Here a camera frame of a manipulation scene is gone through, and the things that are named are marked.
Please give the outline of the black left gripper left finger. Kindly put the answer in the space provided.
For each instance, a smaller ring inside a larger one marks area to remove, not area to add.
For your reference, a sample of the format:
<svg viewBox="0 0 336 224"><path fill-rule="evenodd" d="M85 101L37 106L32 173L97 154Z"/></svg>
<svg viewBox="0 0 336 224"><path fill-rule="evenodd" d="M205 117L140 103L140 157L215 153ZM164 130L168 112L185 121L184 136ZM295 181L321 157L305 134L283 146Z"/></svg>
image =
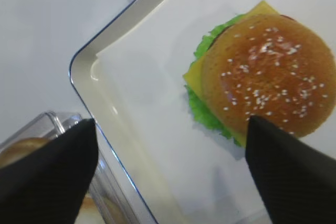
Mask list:
<svg viewBox="0 0 336 224"><path fill-rule="evenodd" d="M1 168L1 223L75 223L98 159L94 120L84 119Z"/></svg>

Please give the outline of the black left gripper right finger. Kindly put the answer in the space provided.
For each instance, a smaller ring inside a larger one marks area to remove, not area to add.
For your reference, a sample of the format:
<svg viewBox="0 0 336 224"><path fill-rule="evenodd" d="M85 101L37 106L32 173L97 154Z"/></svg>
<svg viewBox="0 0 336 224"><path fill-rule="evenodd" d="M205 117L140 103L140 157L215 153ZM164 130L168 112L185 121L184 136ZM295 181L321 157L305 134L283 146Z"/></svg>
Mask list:
<svg viewBox="0 0 336 224"><path fill-rule="evenodd" d="M335 223L334 158L252 116L245 159L272 223Z"/></svg>

